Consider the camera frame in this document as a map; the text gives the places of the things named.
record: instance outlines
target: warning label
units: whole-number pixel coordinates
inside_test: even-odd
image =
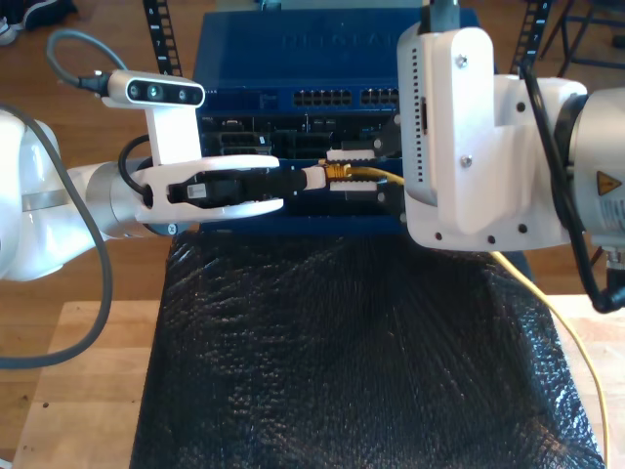
[[[618,179],[614,179],[603,171],[597,171],[597,192],[599,196],[606,195],[623,185]]]

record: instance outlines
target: chair leg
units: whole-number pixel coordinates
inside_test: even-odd
[[[545,44],[543,53],[538,57],[539,61],[542,61],[545,58],[545,55],[551,48],[551,45],[553,44],[554,39],[556,39],[556,36],[558,35],[558,30],[566,27],[566,16],[568,15],[568,12],[570,12],[570,9],[573,8],[574,1],[575,0],[568,0],[568,3],[564,7],[564,11],[558,18],[558,22],[556,23],[556,25],[554,26],[554,29],[551,31],[551,34],[549,35],[549,39],[547,39],[547,44]]]
[[[568,66],[570,65],[570,62],[573,60],[573,56],[575,55],[575,52],[577,52],[577,48],[579,47],[580,42],[582,42],[582,38],[584,37],[584,34],[586,33],[586,29],[588,29],[588,24],[590,24],[590,21],[592,20],[594,13],[595,13],[595,7],[590,7],[590,9],[588,10],[588,15],[586,15],[586,19],[584,20],[584,22],[582,22],[582,25],[579,27],[579,32],[575,36],[575,39],[573,40],[573,43],[570,46],[570,50],[568,51],[568,54],[566,54],[566,56],[564,57],[564,63],[562,64],[562,68],[558,72],[559,78],[562,78],[564,74],[566,73],[566,71],[568,70]]]

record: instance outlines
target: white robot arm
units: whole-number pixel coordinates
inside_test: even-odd
[[[128,70],[117,70],[104,79],[107,96],[103,102],[107,106],[146,113],[152,154],[145,169],[136,170],[136,160],[128,163],[136,170],[131,182],[141,193],[124,180],[118,162],[68,170],[104,240],[151,236],[153,225],[264,215],[283,206],[279,196],[284,191],[324,186],[320,167],[293,174],[269,173],[279,167],[273,156],[203,158],[195,110],[204,101],[204,90],[190,80]],[[58,151],[52,131],[40,125]],[[4,214],[0,220],[0,278],[32,280],[60,269],[92,248],[94,240],[33,131],[0,111],[0,134],[4,144],[0,157]],[[225,192],[209,193],[208,188],[220,182]],[[285,187],[267,189],[272,182]],[[242,186],[249,196],[233,200],[237,197],[231,191],[234,186]]]
[[[60,168],[65,173],[60,160],[50,158],[50,153],[58,156],[50,129],[34,121],[24,126],[27,119],[18,111],[0,107],[0,278],[42,277],[94,245],[104,259],[104,240],[149,236],[154,224],[270,213],[282,207],[285,193],[326,187],[377,191],[377,178],[354,183],[351,177],[375,171],[350,169],[347,163],[361,164],[401,149],[404,179],[391,175],[388,181],[404,184],[401,218],[416,242],[480,251],[571,242],[598,311],[622,307],[622,284],[611,291],[597,289],[581,236],[588,230],[594,243],[609,247],[608,266],[612,277],[621,280],[625,133],[620,123],[625,121],[625,90],[589,97],[580,83],[532,81],[529,70],[524,81],[493,76],[493,46],[483,30],[436,29],[434,20],[430,18],[430,29],[416,24],[399,40],[401,114],[390,122],[391,131],[383,132],[372,149],[329,151],[329,165],[321,162],[291,174],[279,170],[273,156],[203,158],[195,116],[204,101],[200,85],[126,69],[73,77],[50,55],[59,39],[55,35],[80,37],[113,53],[83,33],[57,31],[48,51],[51,66],[64,81],[99,93],[109,107],[143,110],[152,161],[128,162],[126,168],[124,159],[123,164],[70,169],[66,175],[76,189],[71,196],[58,174]],[[97,329],[102,330],[105,316],[99,316],[100,324],[83,350],[95,340]],[[28,364],[54,364],[70,356]],[[0,367],[7,365],[2,360]]]

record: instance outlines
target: black bubble wrap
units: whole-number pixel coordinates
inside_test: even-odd
[[[179,236],[131,468],[404,467],[604,467],[549,312],[402,236]]]

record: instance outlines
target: wooden floor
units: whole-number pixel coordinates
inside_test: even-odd
[[[554,296],[580,330],[599,367],[609,415],[612,468],[625,467],[625,380],[622,369],[625,318],[596,323],[587,297]],[[50,352],[75,343],[91,326],[98,302],[70,302],[62,308]],[[113,302],[101,337],[80,357],[42,370],[21,434],[14,469],[120,469],[128,467],[147,372],[157,301]],[[601,334],[609,325],[610,334]],[[562,346],[603,448],[603,425],[597,391],[586,364],[559,326]]]
[[[140,0],[76,0],[75,3],[81,15],[68,20],[66,25],[97,35],[129,67],[157,71]],[[186,76],[193,70],[202,14],[210,11],[212,5],[209,0],[170,0]],[[482,25],[493,38],[497,64],[501,70],[507,70],[521,28],[524,3],[467,0],[463,5],[478,10]],[[23,34],[14,45],[0,48],[0,100],[49,124],[58,137],[67,166],[110,161],[125,143],[146,131],[143,114],[105,108],[93,96],[58,83],[43,53],[51,30],[43,28]],[[608,29],[592,26],[581,53],[625,63],[625,53],[611,50],[609,40]],[[79,74],[108,68],[106,60],[82,46],[62,45],[60,55],[62,62]],[[562,48],[554,48],[547,60],[538,65],[539,74],[553,75],[562,58]],[[585,83],[590,90],[625,85],[625,72],[579,65],[574,65],[567,77]],[[126,240],[109,245],[115,272],[115,300],[160,297],[168,246],[167,239]],[[529,258],[539,285],[547,292],[581,292],[567,247],[529,253]],[[99,270],[97,256],[90,252],[53,276],[26,284],[0,283],[0,354],[31,355],[47,351],[63,303],[100,298]],[[598,275],[603,278],[601,268]],[[601,317],[592,321],[601,324]],[[609,335],[609,330],[600,325],[596,330],[600,335]],[[2,458],[13,458],[38,376],[38,371],[0,371]],[[625,397],[625,386],[619,392]]]

